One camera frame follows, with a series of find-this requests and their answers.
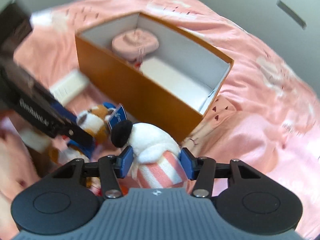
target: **white plush toy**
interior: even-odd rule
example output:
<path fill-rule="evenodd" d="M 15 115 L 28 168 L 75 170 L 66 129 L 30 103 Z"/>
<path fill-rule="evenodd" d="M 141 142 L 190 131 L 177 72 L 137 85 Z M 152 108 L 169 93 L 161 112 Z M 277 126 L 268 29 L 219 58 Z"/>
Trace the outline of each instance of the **white plush toy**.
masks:
<path fill-rule="evenodd" d="M 132 178 L 141 187 L 183 187 L 188 180 L 179 160 L 179 145 L 160 128 L 125 120 L 113 127 L 111 141 L 119 148 L 132 147 Z"/>

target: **stuffed animal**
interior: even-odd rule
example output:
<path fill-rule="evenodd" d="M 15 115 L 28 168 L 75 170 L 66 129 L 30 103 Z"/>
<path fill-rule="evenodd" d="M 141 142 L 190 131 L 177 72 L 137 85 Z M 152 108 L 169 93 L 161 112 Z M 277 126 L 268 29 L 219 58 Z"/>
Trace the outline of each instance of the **stuffed animal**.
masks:
<path fill-rule="evenodd" d="M 109 129 L 105 124 L 115 109 L 113 104 L 104 103 L 82 111 L 77 116 L 77 125 L 94 137 L 97 144 L 101 144 L 109 134 Z"/>
<path fill-rule="evenodd" d="M 140 187 L 183 187 L 188 180 L 179 161 L 179 145 L 160 128 L 148 123 L 121 121 L 113 127 L 111 141 L 119 148 L 132 147 L 131 176 Z"/>
<path fill-rule="evenodd" d="M 90 162 L 91 154 L 95 147 L 103 143 L 110 134 L 106 123 L 115 109 L 116 107 L 113 104 L 103 103 L 82 111 L 77 116 L 76 123 L 95 139 L 95 144 L 89 148 L 84 148 L 75 141 L 70 140 L 67 149 L 51 153 L 51 160 L 58 165 L 64 165 L 76 158 L 83 158 L 85 162 Z"/>

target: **orange box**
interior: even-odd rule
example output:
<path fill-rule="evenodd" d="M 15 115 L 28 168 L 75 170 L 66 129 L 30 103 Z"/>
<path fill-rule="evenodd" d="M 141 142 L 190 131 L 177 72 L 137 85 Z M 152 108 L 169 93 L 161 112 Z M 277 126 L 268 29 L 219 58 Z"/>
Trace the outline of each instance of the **orange box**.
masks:
<path fill-rule="evenodd" d="M 114 54 L 112 39 L 142 28 L 159 40 L 141 71 Z M 144 13 L 122 15 L 76 34 L 80 71 L 141 122 L 181 142 L 201 122 L 233 59 L 193 33 Z"/>

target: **gray ribbed plate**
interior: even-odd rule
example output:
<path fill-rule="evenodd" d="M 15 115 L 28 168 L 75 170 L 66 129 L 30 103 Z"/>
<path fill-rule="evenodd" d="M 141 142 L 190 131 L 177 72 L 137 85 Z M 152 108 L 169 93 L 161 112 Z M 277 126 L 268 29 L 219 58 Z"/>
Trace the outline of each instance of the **gray ribbed plate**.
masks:
<path fill-rule="evenodd" d="M 293 230 L 258 236 L 229 225 L 211 201 L 184 189 L 131 189 L 121 199 L 106 200 L 85 226 L 59 236 L 22 231 L 15 240 L 302 240 Z"/>

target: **pink fabric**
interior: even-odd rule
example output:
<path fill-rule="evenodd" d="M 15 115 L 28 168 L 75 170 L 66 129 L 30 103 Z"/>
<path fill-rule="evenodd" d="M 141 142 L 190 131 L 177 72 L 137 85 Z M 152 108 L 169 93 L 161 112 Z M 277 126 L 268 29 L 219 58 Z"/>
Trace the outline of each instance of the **pink fabric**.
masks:
<path fill-rule="evenodd" d="M 143 188 L 181 187 L 188 180 L 179 159 L 170 151 L 165 151 L 156 163 L 134 162 L 132 173 Z"/>
<path fill-rule="evenodd" d="M 27 148 L 10 120 L 0 120 L 0 239 L 9 240 L 18 233 L 10 205 L 25 188 L 38 180 Z"/>
<path fill-rule="evenodd" d="M 304 207 L 297 232 L 315 238 L 320 233 L 319 101 L 265 43 L 198 0 L 79 0 L 48 13 L 47 26 L 35 18 L 42 26 L 36 25 L 16 59 L 49 87 L 78 67 L 75 30 L 135 11 L 186 28 L 235 60 L 217 101 L 184 145 L 218 162 L 240 158 L 292 190 Z M 69 108 L 79 113 L 102 99 L 90 87 Z M 224 187 L 217 181 L 215 194 Z"/>

